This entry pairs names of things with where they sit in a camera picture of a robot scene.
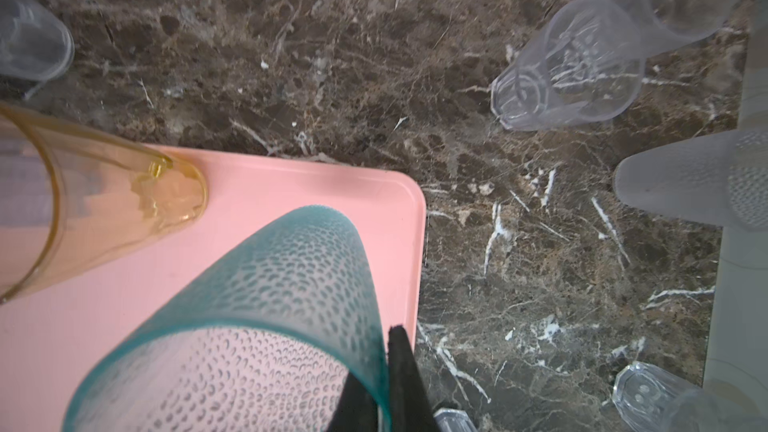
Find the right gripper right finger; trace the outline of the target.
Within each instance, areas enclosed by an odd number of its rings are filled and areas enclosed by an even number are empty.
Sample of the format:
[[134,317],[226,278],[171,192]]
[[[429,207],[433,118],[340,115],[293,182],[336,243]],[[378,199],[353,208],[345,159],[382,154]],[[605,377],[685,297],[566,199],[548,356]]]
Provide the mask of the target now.
[[439,432],[406,330],[388,332],[389,405],[391,430]]

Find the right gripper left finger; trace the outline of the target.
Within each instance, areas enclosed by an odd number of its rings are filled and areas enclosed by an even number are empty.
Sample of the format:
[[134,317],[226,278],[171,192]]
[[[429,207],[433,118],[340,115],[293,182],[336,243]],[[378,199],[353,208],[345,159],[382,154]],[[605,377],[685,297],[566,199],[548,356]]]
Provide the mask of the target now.
[[379,408],[366,387],[349,373],[327,432],[377,432]]

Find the green frosted tumbler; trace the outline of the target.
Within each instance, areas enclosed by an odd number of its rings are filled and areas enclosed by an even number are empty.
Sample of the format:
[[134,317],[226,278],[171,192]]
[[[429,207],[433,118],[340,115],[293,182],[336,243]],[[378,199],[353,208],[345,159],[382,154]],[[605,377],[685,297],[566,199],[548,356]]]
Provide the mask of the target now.
[[306,206],[227,252],[83,379],[66,431],[326,431],[347,375],[391,428],[375,286],[353,223]]

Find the pink plastic tray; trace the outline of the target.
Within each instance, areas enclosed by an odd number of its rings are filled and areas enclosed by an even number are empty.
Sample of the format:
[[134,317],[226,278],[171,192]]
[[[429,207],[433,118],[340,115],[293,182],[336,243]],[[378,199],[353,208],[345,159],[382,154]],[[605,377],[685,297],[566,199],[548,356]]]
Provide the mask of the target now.
[[426,202],[386,170],[172,147],[205,175],[190,227],[1,308],[1,427],[57,431],[93,366],[208,266],[266,224],[324,205],[356,227],[384,328],[417,326]]

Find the yellow transparent tumbler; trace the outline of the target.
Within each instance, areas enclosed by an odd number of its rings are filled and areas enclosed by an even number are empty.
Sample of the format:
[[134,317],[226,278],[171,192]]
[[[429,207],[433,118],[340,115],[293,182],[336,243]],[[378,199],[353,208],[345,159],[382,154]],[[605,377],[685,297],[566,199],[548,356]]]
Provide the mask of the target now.
[[1,107],[1,299],[74,278],[199,219],[203,174],[158,150]]

